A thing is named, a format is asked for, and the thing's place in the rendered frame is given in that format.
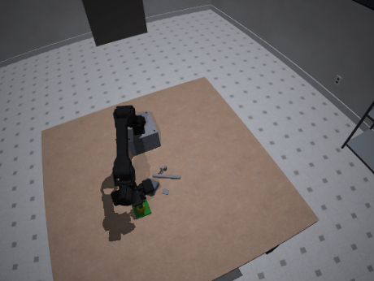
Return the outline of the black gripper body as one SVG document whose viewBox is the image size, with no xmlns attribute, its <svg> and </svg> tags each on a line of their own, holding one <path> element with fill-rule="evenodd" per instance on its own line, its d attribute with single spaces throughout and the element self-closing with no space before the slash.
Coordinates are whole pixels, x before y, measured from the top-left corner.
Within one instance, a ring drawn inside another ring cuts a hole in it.
<svg viewBox="0 0 374 281">
<path fill-rule="evenodd" d="M 153 184 L 152 184 L 152 182 L 151 182 L 150 179 L 145 179 L 145 180 L 143 180 L 142 183 L 139 184 L 138 186 L 137 186 L 137 184 L 136 184 L 136 182 L 135 182 L 135 186 L 133 187 L 133 190 L 134 190 L 135 188 L 139 188 L 139 190 L 140 190 L 141 192 L 146 192 L 146 193 L 154 192 L 154 186 L 153 186 Z M 112 199 L 113 204 L 114 204 L 115 206 L 119 205 L 119 204 L 117 203 L 117 201 L 118 201 L 118 195 L 119 195 L 119 190 L 114 191 L 114 192 L 111 193 L 111 199 Z"/>
</svg>

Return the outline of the yellow round nut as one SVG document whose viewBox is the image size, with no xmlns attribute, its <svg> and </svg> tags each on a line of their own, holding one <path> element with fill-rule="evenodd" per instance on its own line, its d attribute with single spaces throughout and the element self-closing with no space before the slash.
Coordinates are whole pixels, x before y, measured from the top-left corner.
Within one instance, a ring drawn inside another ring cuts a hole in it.
<svg viewBox="0 0 374 281">
<path fill-rule="evenodd" d="M 140 213 L 143 213 L 143 212 L 146 210 L 146 208 L 145 208 L 145 206 L 144 206 L 143 204 L 142 204 L 142 206 L 143 206 L 142 209 L 139 209 L 138 206 L 137 206 L 137 210 L 138 210 L 138 212 L 140 212 Z"/>
</svg>

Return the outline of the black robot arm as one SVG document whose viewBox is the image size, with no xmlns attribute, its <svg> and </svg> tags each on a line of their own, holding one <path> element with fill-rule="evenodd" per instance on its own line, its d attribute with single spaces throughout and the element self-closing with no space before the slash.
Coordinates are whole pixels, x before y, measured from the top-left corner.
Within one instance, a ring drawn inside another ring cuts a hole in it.
<svg viewBox="0 0 374 281">
<path fill-rule="evenodd" d="M 133 106 L 117 106 L 113 116 L 116 128 L 117 156 L 114 161 L 114 170 L 112 168 L 112 173 L 115 187 L 119 186 L 118 204 L 136 207 L 145 202 L 146 196 L 145 193 L 140 192 L 139 188 L 135 188 L 133 191 L 136 177 L 132 161 L 128 157 L 128 127 L 137 126 L 130 127 L 133 128 L 134 136 L 145 134 L 144 126 L 146 121 L 140 115 L 135 115 L 135 108 Z M 141 196 L 141 194 L 144 194 L 144 196 Z"/>
</svg>

